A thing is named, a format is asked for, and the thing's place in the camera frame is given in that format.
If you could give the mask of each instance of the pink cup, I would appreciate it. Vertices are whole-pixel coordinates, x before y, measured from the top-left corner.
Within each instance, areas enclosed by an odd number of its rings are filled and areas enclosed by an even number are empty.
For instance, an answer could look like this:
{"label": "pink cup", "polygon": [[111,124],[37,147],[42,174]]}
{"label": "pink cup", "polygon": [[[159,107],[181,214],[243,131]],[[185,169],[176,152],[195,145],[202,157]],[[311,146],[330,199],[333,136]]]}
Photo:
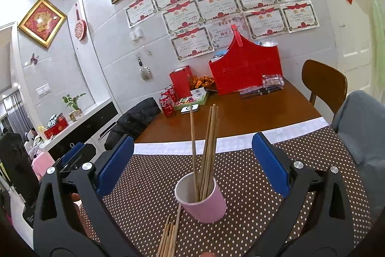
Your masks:
{"label": "pink cup", "polygon": [[211,194],[198,203],[194,202],[194,173],[191,172],[181,178],[175,186],[175,197],[180,202],[185,211],[193,218],[204,224],[211,224],[221,219],[227,210],[226,201],[223,198],[219,186],[214,180],[214,189]]}

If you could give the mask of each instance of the brown tablecloth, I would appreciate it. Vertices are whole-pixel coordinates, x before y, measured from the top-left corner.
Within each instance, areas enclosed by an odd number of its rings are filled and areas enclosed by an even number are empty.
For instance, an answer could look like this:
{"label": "brown tablecloth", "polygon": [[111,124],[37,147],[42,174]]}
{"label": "brown tablecloth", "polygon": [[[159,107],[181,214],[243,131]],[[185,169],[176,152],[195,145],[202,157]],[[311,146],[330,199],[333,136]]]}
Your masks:
{"label": "brown tablecloth", "polygon": [[[331,127],[276,143],[289,157],[317,170],[334,165],[344,178],[353,214],[355,245],[371,228],[368,201],[349,152]],[[155,256],[166,218],[176,219],[174,187],[192,171],[191,156],[134,155],[113,192],[103,201],[123,232],[144,256]],[[225,216],[201,224],[182,210],[175,256],[242,256],[274,216],[282,197],[275,193],[251,149],[217,154],[214,176],[227,202]],[[288,241],[298,237],[311,208],[308,193]],[[84,208],[81,209],[87,224]],[[97,240],[95,231],[92,238]]]}

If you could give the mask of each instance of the black cabinet drawer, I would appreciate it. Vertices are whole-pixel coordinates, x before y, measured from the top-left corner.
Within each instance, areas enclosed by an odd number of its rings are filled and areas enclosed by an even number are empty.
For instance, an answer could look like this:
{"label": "black cabinet drawer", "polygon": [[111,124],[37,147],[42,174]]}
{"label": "black cabinet drawer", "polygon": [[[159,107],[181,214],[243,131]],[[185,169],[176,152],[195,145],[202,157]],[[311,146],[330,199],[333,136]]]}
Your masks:
{"label": "black cabinet drawer", "polygon": [[86,121],[82,122],[70,134],[63,138],[53,148],[49,150],[53,160],[57,160],[66,154],[72,144],[76,145],[78,142],[87,142],[96,132],[98,132],[106,123],[118,114],[113,102],[108,103],[98,112],[94,113]]}

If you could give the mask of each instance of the red pipa decoration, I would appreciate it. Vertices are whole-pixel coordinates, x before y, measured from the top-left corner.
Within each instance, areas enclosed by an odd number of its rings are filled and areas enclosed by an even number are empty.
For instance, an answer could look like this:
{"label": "red pipa decoration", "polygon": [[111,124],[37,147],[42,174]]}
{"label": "red pipa decoration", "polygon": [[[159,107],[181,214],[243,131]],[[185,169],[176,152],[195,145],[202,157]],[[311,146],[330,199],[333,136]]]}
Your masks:
{"label": "red pipa decoration", "polygon": [[84,39],[85,34],[87,32],[87,24],[85,23],[84,20],[80,19],[79,11],[77,9],[77,4],[75,4],[75,6],[76,6],[76,18],[77,18],[77,21],[76,21],[76,24],[75,24],[75,37],[79,41],[81,41],[82,39]]}
{"label": "red pipa decoration", "polygon": [[244,38],[235,25],[234,38],[228,52],[219,60],[209,62],[220,95],[251,86],[262,85],[262,75],[282,75],[278,47],[256,45]]}

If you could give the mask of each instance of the table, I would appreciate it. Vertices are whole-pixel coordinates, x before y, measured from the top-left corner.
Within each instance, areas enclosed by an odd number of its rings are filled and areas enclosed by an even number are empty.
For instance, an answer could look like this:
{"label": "table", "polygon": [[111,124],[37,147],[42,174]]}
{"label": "table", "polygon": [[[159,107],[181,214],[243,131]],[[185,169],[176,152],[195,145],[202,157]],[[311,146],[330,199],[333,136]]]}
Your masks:
{"label": "table", "polygon": [[[290,82],[283,90],[241,99],[238,93],[209,95],[206,105],[194,113],[195,137],[205,138],[210,106],[219,107],[219,138],[275,129],[318,118],[321,115]],[[159,114],[135,143],[162,143],[191,140],[188,114],[172,117]]]}

